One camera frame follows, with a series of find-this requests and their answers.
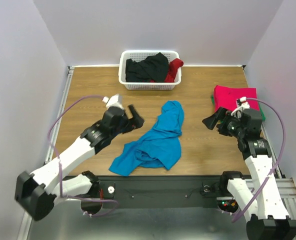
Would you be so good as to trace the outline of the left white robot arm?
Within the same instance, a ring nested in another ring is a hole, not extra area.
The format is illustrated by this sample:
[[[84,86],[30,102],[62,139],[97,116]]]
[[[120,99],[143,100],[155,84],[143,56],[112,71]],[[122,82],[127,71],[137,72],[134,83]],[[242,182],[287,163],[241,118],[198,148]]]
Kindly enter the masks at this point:
[[[129,133],[143,126],[145,120],[135,107],[129,105],[129,118],[120,106],[110,106],[101,120],[87,127],[61,154],[44,166],[29,173],[23,171],[16,179],[15,201],[35,221],[46,217],[60,202],[80,199],[81,195],[94,197],[99,193],[98,178],[86,171],[69,180],[63,180],[85,160],[109,146],[119,134]]]

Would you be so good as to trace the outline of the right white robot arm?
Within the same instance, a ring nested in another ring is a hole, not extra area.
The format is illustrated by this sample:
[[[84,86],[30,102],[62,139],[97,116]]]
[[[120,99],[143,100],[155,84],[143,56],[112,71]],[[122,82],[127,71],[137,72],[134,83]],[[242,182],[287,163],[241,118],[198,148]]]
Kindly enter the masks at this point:
[[[248,239],[292,240],[296,236],[296,220],[291,219],[282,201],[270,145],[261,137],[262,121],[260,111],[240,106],[234,111],[220,107],[202,122],[210,130],[217,128],[219,134],[237,139],[250,172],[254,192],[238,171],[224,171],[218,182],[219,192],[231,194],[240,207],[235,218],[245,218]]]

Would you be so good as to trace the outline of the blue t shirt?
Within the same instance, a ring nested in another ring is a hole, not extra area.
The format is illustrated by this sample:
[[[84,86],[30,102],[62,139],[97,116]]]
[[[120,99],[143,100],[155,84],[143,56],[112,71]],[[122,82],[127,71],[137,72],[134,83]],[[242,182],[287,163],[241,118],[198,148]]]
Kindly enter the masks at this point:
[[[126,177],[138,167],[170,170],[182,155],[179,137],[184,118],[182,105],[176,100],[167,101],[152,128],[138,140],[126,143],[109,171]]]

